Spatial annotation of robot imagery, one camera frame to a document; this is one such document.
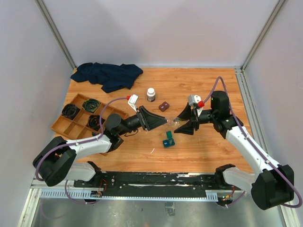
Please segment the clear jar of yellow pills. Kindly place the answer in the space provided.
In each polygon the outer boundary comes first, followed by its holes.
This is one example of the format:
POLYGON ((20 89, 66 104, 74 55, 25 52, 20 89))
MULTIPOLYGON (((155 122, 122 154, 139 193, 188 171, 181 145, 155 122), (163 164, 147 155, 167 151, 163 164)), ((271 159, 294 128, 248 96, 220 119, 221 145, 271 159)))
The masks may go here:
POLYGON ((180 119, 179 117, 171 118, 170 120, 168 120, 169 125, 173 128, 183 126, 187 122, 188 120, 180 119))

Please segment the teal pill box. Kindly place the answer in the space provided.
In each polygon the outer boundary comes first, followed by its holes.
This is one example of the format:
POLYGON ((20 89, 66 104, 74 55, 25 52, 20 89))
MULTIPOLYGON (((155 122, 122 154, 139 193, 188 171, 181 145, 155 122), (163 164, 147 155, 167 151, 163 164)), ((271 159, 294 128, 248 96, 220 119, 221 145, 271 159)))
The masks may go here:
POLYGON ((173 139, 173 136, 172 136, 172 132, 171 131, 167 131, 166 132, 166 136, 167 138, 165 140, 163 140, 163 146, 164 148, 169 148, 169 147, 172 147, 175 145, 175 141, 173 139))

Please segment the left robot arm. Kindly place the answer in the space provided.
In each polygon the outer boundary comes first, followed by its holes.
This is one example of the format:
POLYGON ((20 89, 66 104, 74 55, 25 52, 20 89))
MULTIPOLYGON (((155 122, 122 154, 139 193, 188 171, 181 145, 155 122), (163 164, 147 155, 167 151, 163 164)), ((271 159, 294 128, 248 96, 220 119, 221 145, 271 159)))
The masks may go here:
POLYGON ((82 180, 96 187, 101 183, 98 167, 92 162, 76 163, 77 159, 114 151, 123 143, 122 135, 139 128, 151 131, 166 123, 165 117, 140 106, 135 115, 126 119, 117 113, 110 114, 105 120, 104 131, 96 136, 80 140, 55 137, 33 161, 36 179, 44 181, 49 187, 66 180, 82 180))

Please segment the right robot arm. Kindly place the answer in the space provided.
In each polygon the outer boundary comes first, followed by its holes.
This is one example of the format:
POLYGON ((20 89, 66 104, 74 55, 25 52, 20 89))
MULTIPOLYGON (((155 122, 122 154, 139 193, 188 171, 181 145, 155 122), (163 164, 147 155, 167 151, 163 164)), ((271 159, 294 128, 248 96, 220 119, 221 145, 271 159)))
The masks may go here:
POLYGON ((206 110, 200 96, 190 95, 185 109, 178 115, 187 123, 174 132, 193 135, 201 124, 211 123, 242 154, 253 171, 251 174, 243 172, 233 164, 220 166, 215 171, 215 185, 219 189, 232 185, 249 193, 262 210, 292 201, 293 169, 275 161, 250 136, 243 123, 233 114, 226 92, 214 91, 210 101, 211 108, 206 110))

